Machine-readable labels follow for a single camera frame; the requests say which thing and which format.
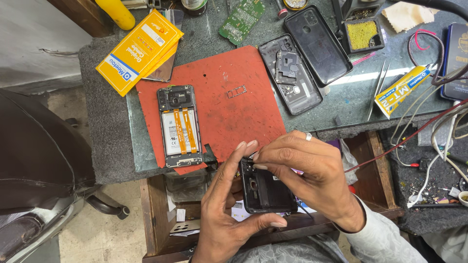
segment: drawer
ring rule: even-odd
[[[358,163],[370,160],[383,153],[382,143],[376,132],[363,132],[345,139]],[[391,174],[386,157],[364,165],[357,170],[358,181],[354,183],[356,195],[375,212],[389,219],[403,215],[403,209],[395,205]],[[140,180],[143,220],[145,224],[146,250],[143,263],[172,263],[188,260],[190,250],[196,245],[198,234],[187,237],[169,236],[176,218],[168,221],[168,196],[164,176],[157,175]],[[176,208],[186,210],[186,216],[200,217],[200,202],[177,203]],[[307,214],[293,213],[286,217],[287,227],[270,227],[253,235],[242,248],[252,248],[272,242],[285,241],[335,230],[333,224],[313,213],[314,220]]]

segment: circuit board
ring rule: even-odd
[[[233,44],[240,45],[264,11],[265,6],[260,0],[241,0],[219,28],[219,34]]]

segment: yellow sponge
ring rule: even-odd
[[[374,21],[349,24],[347,27],[351,47],[354,50],[369,47],[371,37],[377,34],[377,26]]]

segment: silver ring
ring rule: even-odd
[[[310,132],[305,132],[306,134],[306,140],[310,141],[312,140],[312,134],[310,134]]]

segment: red wire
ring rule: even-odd
[[[381,155],[375,157],[374,159],[368,160],[368,161],[363,162],[363,163],[361,163],[361,164],[359,164],[359,165],[356,165],[355,167],[353,167],[353,168],[351,168],[351,169],[349,169],[349,170],[346,170],[345,173],[347,173],[347,172],[349,172],[349,171],[352,171],[352,170],[354,170],[354,169],[356,169],[356,168],[358,168],[358,167],[360,167],[360,166],[363,166],[363,165],[365,165],[365,164],[368,164],[368,163],[370,163],[370,162],[372,162],[372,161],[375,161],[375,160],[377,160],[378,158],[380,158],[380,157],[382,157],[382,156],[384,156],[384,155],[386,155],[386,154],[389,154],[391,151],[393,151],[393,150],[395,150],[396,148],[398,148],[398,146],[402,145],[402,144],[405,143],[407,140],[411,139],[413,136],[415,136],[416,134],[418,134],[420,131],[422,131],[422,129],[424,129],[425,127],[427,127],[427,125],[429,125],[429,124],[432,123],[433,121],[437,120],[438,118],[444,116],[444,115],[445,115],[446,113],[448,113],[449,111],[451,111],[451,110],[457,108],[458,106],[461,106],[461,105],[463,105],[463,104],[465,104],[465,103],[467,103],[467,102],[468,102],[468,99],[465,99],[464,101],[460,102],[459,104],[454,105],[454,106],[452,106],[451,108],[448,108],[446,111],[444,111],[444,112],[440,113],[439,115],[437,115],[436,117],[430,119],[426,124],[424,124],[421,128],[419,128],[419,130],[417,130],[415,133],[413,133],[413,134],[411,134],[410,136],[408,136],[408,137],[406,138],[406,140],[404,140],[404,141],[402,141],[401,143],[395,145],[393,148],[391,148],[390,150],[388,150],[388,151],[382,153]]]
[[[431,33],[431,34],[434,34],[434,35],[435,35],[436,33],[430,32],[430,31],[427,31],[427,30],[424,30],[424,29],[418,29],[418,30],[416,30],[416,34],[414,35],[414,42],[416,42],[416,46],[417,46],[420,50],[426,50],[426,49],[430,48],[431,46],[427,46],[426,48],[422,48],[422,47],[419,46],[419,44],[417,43],[417,33],[418,33],[419,31],[428,32],[428,33]]]

